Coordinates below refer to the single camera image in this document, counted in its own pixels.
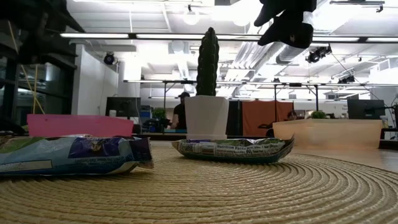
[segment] cactus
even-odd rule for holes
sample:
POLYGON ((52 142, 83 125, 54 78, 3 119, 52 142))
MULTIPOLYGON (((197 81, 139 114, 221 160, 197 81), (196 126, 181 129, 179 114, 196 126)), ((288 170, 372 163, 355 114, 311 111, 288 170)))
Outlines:
POLYGON ((220 47, 216 32, 208 29, 201 40, 198 58, 197 95, 215 96, 220 47))

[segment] blue snack bag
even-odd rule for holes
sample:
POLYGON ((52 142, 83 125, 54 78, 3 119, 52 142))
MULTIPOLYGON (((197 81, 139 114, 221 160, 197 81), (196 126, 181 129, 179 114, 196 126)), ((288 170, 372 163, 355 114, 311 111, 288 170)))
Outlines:
POLYGON ((118 174, 152 168, 148 139, 0 137, 0 175, 118 174))

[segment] pink box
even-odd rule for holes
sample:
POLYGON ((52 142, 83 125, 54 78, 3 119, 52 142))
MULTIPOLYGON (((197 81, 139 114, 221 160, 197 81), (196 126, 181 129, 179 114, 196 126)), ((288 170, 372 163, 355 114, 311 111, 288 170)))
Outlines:
POLYGON ((29 135, 60 137, 90 134, 95 137, 131 136, 134 122, 100 115, 28 114, 29 135))

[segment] white wall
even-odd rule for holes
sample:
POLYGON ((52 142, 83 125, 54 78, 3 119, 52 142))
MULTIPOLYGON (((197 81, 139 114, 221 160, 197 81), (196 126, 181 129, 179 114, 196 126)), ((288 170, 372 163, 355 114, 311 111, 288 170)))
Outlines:
POLYGON ((105 115, 106 98, 116 94, 119 75, 87 53, 83 45, 76 46, 76 54, 72 114, 105 115))
MULTIPOLYGON (((378 67, 374 67, 371 70, 370 82, 371 83, 387 83, 387 84, 398 84, 398 68, 389 68, 383 71, 379 71, 378 67)), ((384 100, 384 103, 387 106, 391 106, 395 103, 398 103, 398 98, 396 95, 398 94, 398 88, 396 87, 377 87, 371 89, 371 99, 384 100)), ((386 110, 386 116, 388 117, 389 126, 395 126, 395 116, 389 110, 386 110)), ((386 133, 386 137, 390 137, 392 133, 386 133)))
POLYGON ((118 96, 140 97, 140 83, 125 83, 123 80, 140 80, 141 65, 131 57, 119 63, 118 96))

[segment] window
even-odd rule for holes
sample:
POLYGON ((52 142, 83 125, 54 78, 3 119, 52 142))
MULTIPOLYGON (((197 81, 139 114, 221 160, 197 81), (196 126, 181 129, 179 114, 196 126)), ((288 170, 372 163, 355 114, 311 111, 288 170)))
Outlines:
MULTIPOLYGON (((46 114, 70 114, 72 107, 73 70, 63 70, 50 63, 24 65, 25 73, 13 60, 6 60, 0 79, 0 114, 17 124, 27 124, 27 115, 34 112, 34 94, 46 114)), ((38 104, 35 113, 42 111, 38 104)))
POLYGON ((6 78, 7 58, 0 56, 0 78, 6 78))
MULTIPOLYGON (((34 88, 34 80, 36 77, 35 65, 26 65, 25 71, 27 79, 23 71, 19 72, 19 86, 29 89, 27 82, 34 88)), ((46 63, 37 66, 36 88, 48 93, 57 95, 69 95, 72 92, 72 75, 69 75, 58 67, 46 63)))

